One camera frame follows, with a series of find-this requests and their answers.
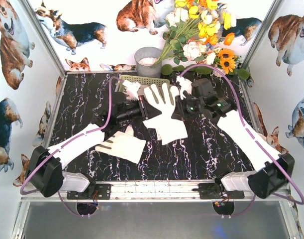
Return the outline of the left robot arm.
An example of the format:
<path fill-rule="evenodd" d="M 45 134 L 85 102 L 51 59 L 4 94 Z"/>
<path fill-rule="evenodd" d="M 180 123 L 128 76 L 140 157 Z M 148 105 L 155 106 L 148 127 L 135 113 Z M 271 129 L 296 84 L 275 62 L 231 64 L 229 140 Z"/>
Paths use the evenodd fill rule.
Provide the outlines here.
<path fill-rule="evenodd" d="M 93 146 L 132 163 L 139 163 L 146 141 L 134 137 L 130 127 L 121 132 L 127 120 L 148 120 L 160 115 L 144 96 L 128 100 L 121 92 L 113 93 L 100 115 L 75 136 L 49 148 L 34 149 L 25 173 L 25 184 L 31 183 L 44 197 L 59 191 L 83 193 L 91 190 L 90 180 L 82 173 L 65 172 L 75 158 Z"/>

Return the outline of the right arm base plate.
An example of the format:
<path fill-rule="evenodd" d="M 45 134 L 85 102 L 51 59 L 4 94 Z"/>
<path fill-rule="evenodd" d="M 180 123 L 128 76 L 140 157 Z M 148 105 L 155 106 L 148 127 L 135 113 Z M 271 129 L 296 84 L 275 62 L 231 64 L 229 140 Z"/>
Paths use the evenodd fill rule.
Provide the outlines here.
<path fill-rule="evenodd" d="M 201 199 L 244 199 L 243 191 L 227 191 L 217 183 L 200 183 L 197 188 Z"/>

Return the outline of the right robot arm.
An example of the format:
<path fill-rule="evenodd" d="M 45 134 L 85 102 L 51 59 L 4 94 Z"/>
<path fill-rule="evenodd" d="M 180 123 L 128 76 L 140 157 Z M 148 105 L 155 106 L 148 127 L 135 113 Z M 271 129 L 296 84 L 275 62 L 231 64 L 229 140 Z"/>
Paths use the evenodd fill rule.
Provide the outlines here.
<path fill-rule="evenodd" d="M 204 115 L 215 123 L 243 151 L 253 166 L 252 171 L 229 172 L 221 179 L 226 191 L 251 191 L 266 199 L 285 186 L 291 176 L 295 160 L 282 155 L 270 146 L 239 114 L 236 104 L 227 97 L 219 97 L 208 79 L 194 82 L 178 76 L 181 99 L 176 112 L 182 119 Z"/>

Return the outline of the white glove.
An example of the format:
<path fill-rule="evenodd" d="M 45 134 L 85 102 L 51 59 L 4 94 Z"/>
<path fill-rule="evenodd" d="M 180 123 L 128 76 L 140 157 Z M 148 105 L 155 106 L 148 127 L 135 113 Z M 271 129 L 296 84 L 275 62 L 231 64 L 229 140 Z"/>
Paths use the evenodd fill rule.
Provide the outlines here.
<path fill-rule="evenodd" d="M 138 164 L 146 141 L 134 136 L 134 130 L 129 125 L 125 132 L 117 131 L 106 141 L 95 147 L 95 150 L 111 156 L 119 157 Z"/>
<path fill-rule="evenodd" d="M 162 92 L 163 96 L 159 94 L 155 84 L 144 89 L 147 103 L 161 113 L 145 120 L 143 124 L 147 128 L 154 128 L 157 139 L 161 141 L 162 145 L 166 145 L 172 141 L 187 138 L 188 134 L 184 122 L 172 118 L 176 107 L 175 97 L 179 95 L 178 88 L 176 86 L 168 87 L 166 83 L 163 83 Z"/>

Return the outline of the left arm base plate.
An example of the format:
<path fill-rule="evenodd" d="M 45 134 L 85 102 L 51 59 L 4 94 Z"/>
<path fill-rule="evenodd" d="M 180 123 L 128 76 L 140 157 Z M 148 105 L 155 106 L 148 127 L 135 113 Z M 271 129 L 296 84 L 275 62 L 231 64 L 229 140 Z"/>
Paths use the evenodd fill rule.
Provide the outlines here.
<path fill-rule="evenodd" d="M 68 191 L 68 200 L 109 200 L 111 193 L 111 184 L 91 183 L 83 192 Z"/>

